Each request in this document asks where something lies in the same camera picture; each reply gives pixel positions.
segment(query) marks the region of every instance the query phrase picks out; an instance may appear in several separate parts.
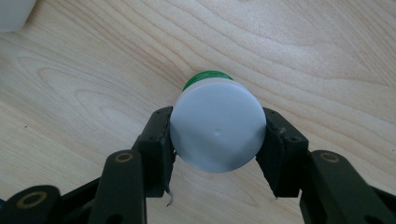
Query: white object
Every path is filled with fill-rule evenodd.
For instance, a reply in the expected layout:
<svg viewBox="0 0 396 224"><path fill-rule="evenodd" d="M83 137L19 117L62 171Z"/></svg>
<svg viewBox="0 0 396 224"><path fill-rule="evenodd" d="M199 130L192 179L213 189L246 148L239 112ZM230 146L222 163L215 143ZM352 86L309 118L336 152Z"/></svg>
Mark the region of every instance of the white object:
<svg viewBox="0 0 396 224"><path fill-rule="evenodd" d="M0 0L0 32L20 30L34 5L35 0Z"/></svg>
<svg viewBox="0 0 396 224"><path fill-rule="evenodd" d="M265 114L254 95L221 77L190 85L177 99L170 118L177 154L209 173L229 172L253 159L262 146L265 128Z"/></svg>

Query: light wood surface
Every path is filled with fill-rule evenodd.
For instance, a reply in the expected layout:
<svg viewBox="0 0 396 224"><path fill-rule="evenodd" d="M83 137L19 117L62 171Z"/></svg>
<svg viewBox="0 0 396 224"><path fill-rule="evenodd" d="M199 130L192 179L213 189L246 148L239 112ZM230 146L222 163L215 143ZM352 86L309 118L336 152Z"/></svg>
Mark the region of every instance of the light wood surface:
<svg viewBox="0 0 396 224"><path fill-rule="evenodd" d="M38 0L0 34L0 198L96 178L205 70L396 194L395 17L392 0ZM212 175L177 159L171 188L172 206L148 199L148 223L303 223L255 161Z"/></svg>

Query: wooden table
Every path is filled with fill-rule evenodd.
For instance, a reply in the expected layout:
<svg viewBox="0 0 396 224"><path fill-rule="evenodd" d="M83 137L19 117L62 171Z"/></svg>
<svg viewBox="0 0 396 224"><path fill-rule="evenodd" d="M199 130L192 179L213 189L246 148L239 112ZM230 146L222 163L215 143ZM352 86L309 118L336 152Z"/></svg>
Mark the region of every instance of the wooden table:
<svg viewBox="0 0 396 224"><path fill-rule="evenodd" d="M37 0L22 30L0 34L0 198L98 177L205 70L396 194L395 17L390 0ZM148 223L303 223L255 161L213 175L177 159L171 188L172 206L148 199Z"/></svg>

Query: wood grain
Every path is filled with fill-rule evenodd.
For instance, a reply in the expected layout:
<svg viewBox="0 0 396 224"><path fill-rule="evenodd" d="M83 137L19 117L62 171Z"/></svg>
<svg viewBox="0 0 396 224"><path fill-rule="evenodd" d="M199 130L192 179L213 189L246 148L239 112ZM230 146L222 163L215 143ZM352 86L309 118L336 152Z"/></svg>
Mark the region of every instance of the wood grain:
<svg viewBox="0 0 396 224"><path fill-rule="evenodd" d="M96 178L205 70L396 194L395 1L38 0L0 34L0 198ZM148 199L148 223L303 223L254 161L212 175L178 159L171 188L170 207Z"/></svg>

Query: green label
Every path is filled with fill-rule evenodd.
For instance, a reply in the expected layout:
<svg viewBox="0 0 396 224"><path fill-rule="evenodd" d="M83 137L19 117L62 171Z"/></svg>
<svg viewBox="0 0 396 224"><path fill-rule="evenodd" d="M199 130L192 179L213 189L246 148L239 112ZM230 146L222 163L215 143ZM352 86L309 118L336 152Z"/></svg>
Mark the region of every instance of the green label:
<svg viewBox="0 0 396 224"><path fill-rule="evenodd" d="M231 77L229 77L228 75L226 75L222 72L205 71L205 72L202 72L202 73L197 74L197 75L193 76L192 78L190 78L190 80L184 86L183 91L186 90L190 85L194 84L197 81L201 81L201 80L204 80L207 78L212 78L212 77L222 77L222 78L227 78L227 79L233 80Z"/></svg>

